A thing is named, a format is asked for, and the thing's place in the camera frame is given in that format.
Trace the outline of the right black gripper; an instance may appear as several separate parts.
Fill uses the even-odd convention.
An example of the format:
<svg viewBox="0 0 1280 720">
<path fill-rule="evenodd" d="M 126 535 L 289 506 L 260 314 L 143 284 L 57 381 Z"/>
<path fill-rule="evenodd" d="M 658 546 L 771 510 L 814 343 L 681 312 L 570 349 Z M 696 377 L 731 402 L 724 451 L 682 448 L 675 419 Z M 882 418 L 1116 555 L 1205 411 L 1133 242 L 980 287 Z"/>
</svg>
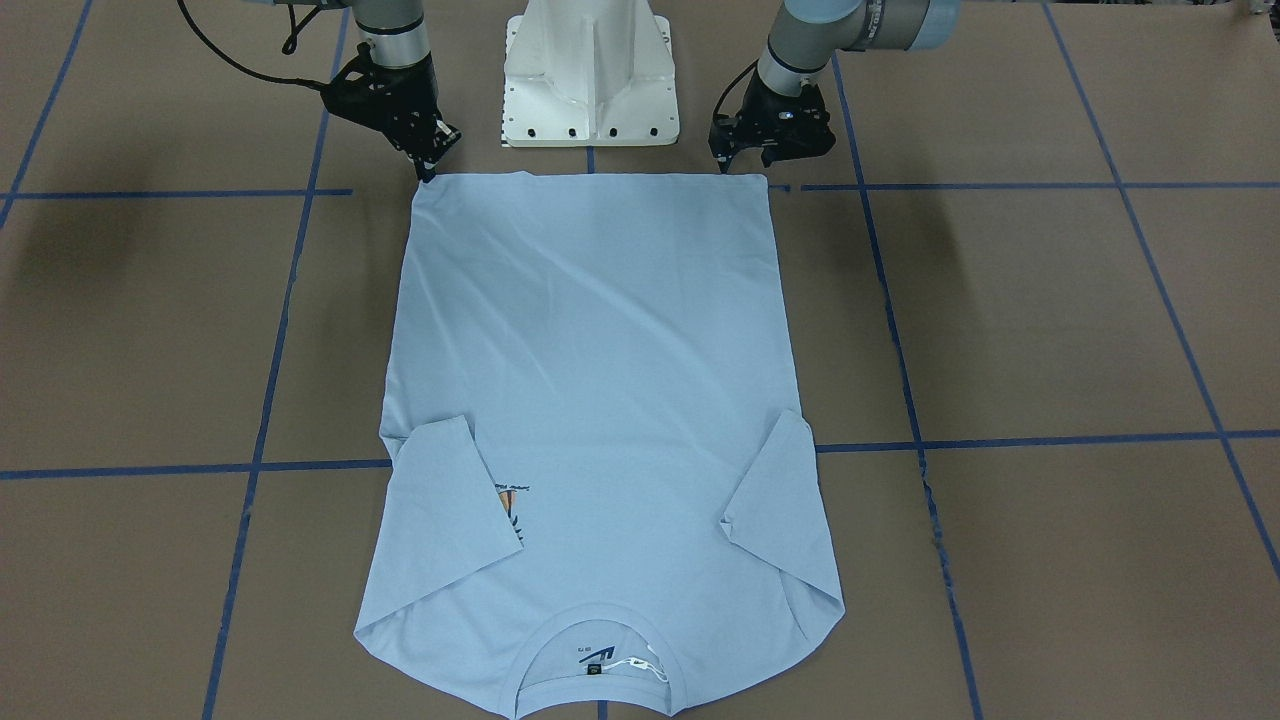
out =
<svg viewBox="0 0 1280 720">
<path fill-rule="evenodd" d="M 389 127 L 380 132 L 397 149 L 410 151 L 420 183 L 436 176 L 436 167 L 462 140 L 462 132 L 443 120 L 433 56 L 403 68 L 385 68 L 389 79 Z"/>
</svg>

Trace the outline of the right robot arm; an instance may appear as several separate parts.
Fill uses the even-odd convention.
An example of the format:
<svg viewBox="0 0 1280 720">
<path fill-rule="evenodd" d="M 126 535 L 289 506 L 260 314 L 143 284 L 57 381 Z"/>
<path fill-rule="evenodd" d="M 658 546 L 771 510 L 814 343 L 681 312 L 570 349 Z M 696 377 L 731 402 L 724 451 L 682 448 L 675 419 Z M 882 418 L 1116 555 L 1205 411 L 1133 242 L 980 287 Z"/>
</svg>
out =
<svg viewBox="0 0 1280 720">
<path fill-rule="evenodd" d="M 421 1 L 307 1 L 301 20 L 289 10 L 291 31 L 282 53 L 296 51 L 300 35 L 325 10 L 352 10 L 362 42 L 357 55 L 319 86 L 335 117 L 375 129 L 403 152 L 419 182 L 436 176 L 436 165 L 461 140 L 438 106 L 438 82 Z"/>
</svg>

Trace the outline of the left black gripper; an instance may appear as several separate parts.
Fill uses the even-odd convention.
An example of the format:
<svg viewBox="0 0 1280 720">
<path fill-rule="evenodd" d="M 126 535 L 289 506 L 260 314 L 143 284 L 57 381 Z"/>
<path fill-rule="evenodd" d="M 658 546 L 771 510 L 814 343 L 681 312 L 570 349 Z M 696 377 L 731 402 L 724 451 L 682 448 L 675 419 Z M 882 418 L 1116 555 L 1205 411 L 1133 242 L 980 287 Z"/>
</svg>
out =
<svg viewBox="0 0 1280 720">
<path fill-rule="evenodd" d="M 749 82 L 741 108 L 735 114 L 722 113 L 724 100 L 735 87 L 736 85 L 731 85 L 719 96 L 712 113 L 708 135 L 710 155 L 722 176 L 730 173 L 735 156 L 748 149 L 762 150 L 760 163 L 764 169 L 772 168 L 778 161 L 776 146 L 762 149 L 765 136 L 765 88 L 769 87 L 762 82 Z"/>
</svg>

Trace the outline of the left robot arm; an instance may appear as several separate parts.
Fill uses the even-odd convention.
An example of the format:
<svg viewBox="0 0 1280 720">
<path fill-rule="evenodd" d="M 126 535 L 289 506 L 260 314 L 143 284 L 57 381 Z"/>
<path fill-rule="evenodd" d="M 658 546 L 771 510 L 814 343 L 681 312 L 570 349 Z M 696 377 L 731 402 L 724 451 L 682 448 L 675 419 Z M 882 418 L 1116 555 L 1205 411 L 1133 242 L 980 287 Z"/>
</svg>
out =
<svg viewBox="0 0 1280 720">
<path fill-rule="evenodd" d="M 836 53 L 923 51 L 954 33 L 959 1 L 783 1 L 759 58 L 722 92 L 708 146 L 719 173 L 756 150 L 763 167 L 835 146 L 818 78 Z"/>
</svg>

